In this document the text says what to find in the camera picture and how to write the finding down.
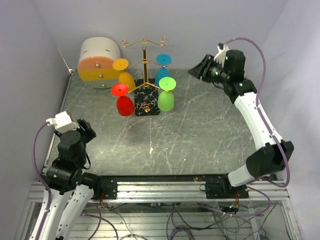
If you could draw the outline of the orange plastic wine glass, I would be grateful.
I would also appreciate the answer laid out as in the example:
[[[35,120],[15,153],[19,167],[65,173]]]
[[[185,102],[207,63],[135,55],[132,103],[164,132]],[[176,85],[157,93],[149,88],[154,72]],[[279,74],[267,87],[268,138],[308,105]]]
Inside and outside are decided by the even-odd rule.
[[[125,70],[129,66],[129,61],[125,58],[119,58],[112,64],[114,70],[120,71],[118,82],[128,85],[128,91],[131,92],[135,89],[135,81],[133,76]]]

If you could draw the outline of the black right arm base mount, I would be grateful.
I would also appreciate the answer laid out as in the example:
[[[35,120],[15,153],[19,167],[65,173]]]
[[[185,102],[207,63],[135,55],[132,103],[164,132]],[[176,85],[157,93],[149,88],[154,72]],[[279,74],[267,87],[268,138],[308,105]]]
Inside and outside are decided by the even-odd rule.
[[[199,190],[204,192],[207,199],[248,199],[249,194],[244,185],[232,187],[225,182],[206,182],[199,186]]]

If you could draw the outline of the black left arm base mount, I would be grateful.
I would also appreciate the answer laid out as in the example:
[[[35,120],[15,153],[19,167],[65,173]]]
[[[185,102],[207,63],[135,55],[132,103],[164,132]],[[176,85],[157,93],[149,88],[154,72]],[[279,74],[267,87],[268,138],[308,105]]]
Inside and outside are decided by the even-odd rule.
[[[115,200],[118,193],[118,184],[113,179],[100,178],[93,184],[94,200]]]

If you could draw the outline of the blue plastic wine glass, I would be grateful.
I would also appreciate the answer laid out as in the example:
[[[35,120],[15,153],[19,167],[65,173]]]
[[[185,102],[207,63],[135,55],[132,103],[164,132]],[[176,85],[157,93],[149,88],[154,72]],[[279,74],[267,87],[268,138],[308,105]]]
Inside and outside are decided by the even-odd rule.
[[[167,66],[172,63],[172,58],[170,55],[162,53],[156,57],[156,62],[161,65],[155,75],[155,85],[159,87],[159,82],[162,78],[171,76]]]

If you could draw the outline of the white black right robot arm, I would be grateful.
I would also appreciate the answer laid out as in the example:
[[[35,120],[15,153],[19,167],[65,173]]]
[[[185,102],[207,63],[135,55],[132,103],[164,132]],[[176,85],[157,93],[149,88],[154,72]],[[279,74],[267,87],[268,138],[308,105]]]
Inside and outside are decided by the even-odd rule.
[[[226,198],[238,192],[238,186],[283,170],[289,171],[294,145],[285,141],[267,117],[253,82],[245,78],[246,57],[240,50],[222,50],[216,56],[207,54],[188,73],[203,82],[221,84],[224,93],[239,110],[252,135],[256,151],[245,164],[228,174],[220,186]]]

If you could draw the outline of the red plastic wine glass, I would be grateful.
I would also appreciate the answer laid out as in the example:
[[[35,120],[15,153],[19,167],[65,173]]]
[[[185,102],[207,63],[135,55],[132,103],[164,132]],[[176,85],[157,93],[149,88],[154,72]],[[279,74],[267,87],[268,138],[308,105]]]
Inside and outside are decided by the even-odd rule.
[[[127,96],[129,86],[125,83],[116,83],[111,88],[111,93],[117,97],[116,108],[118,113],[123,117],[133,114],[135,107],[130,97]]]

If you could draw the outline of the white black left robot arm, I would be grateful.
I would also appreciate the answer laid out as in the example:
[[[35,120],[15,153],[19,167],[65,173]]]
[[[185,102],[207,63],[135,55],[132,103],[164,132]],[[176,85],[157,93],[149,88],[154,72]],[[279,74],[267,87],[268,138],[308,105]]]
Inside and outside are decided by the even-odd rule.
[[[83,172],[90,164],[87,144],[97,134],[89,122],[80,118],[59,120],[50,118],[49,126],[59,137],[58,157],[39,180],[44,185],[44,195],[39,217],[31,240],[67,240],[84,207],[90,199],[102,193],[101,178]]]

